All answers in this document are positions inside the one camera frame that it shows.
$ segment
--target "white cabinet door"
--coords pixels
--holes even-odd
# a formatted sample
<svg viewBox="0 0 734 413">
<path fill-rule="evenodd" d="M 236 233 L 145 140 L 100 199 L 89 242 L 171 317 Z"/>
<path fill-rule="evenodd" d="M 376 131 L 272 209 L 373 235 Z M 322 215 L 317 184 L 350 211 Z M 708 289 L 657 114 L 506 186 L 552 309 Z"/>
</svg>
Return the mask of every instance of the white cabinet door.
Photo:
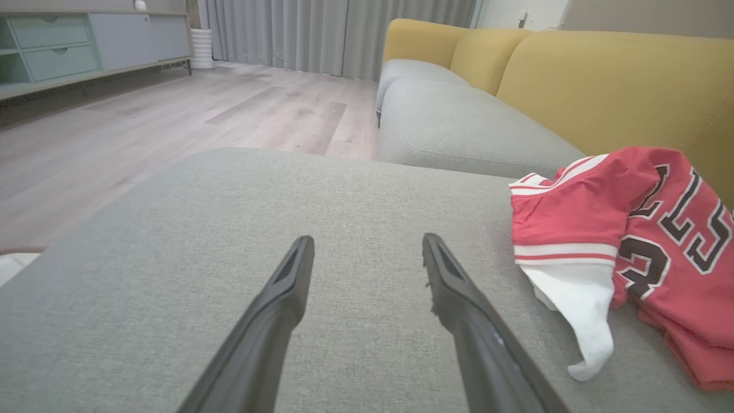
<svg viewBox="0 0 734 413">
<path fill-rule="evenodd" d="M 158 60 L 191 56 L 186 17 L 182 15 L 152 15 L 153 47 Z"/>
<path fill-rule="evenodd" d="M 149 15 L 90 13 L 90 23 L 105 71 L 158 62 Z"/>
</svg>

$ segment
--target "clothing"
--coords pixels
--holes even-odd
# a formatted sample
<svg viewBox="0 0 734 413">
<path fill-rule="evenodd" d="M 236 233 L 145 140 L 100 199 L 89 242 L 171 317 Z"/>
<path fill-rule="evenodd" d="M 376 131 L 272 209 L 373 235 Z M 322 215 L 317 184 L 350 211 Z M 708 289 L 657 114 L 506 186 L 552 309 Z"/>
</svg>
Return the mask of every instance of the clothing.
<svg viewBox="0 0 734 413">
<path fill-rule="evenodd" d="M 624 148 L 510 190 L 515 261 L 584 357 L 571 376 L 610 357 L 607 308 L 630 295 L 699 388 L 734 389 L 734 220 L 685 156 Z"/>
</svg>

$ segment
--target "white ribbed planter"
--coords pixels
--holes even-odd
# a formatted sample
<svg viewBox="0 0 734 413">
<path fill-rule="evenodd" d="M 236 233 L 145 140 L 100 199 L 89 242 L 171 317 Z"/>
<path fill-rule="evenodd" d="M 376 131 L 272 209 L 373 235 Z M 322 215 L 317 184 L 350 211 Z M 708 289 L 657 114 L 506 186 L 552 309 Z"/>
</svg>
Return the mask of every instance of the white ribbed planter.
<svg viewBox="0 0 734 413">
<path fill-rule="evenodd" d="M 191 68 L 195 71 L 214 69 L 214 61 L 211 58 L 211 30 L 191 29 L 191 38 L 194 43 L 194 58 L 191 59 Z"/>
</svg>

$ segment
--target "gray curtain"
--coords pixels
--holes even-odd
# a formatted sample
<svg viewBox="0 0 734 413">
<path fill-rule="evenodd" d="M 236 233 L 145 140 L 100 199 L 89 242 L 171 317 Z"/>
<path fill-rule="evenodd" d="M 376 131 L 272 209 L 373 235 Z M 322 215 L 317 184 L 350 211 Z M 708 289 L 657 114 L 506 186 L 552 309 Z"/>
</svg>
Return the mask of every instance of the gray curtain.
<svg viewBox="0 0 734 413">
<path fill-rule="evenodd" d="M 469 27 L 476 0 L 208 0 L 214 58 L 376 80 L 394 18 Z"/>
</svg>

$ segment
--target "red jersey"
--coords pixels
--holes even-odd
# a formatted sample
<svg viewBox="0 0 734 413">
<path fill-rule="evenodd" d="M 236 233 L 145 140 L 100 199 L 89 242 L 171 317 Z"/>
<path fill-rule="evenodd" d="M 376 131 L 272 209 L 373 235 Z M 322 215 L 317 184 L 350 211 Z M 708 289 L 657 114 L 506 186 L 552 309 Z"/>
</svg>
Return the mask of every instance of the red jersey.
<svg viewBox="0 0 734 413">
<path fill-rule="evenodd" d="M 734 221 L 682 153 L 625 148 L 510 189 L 518 264 L 613 266 L 611 306 L 631 296 L 699 388 L 734 389 Z"/>
</svg>

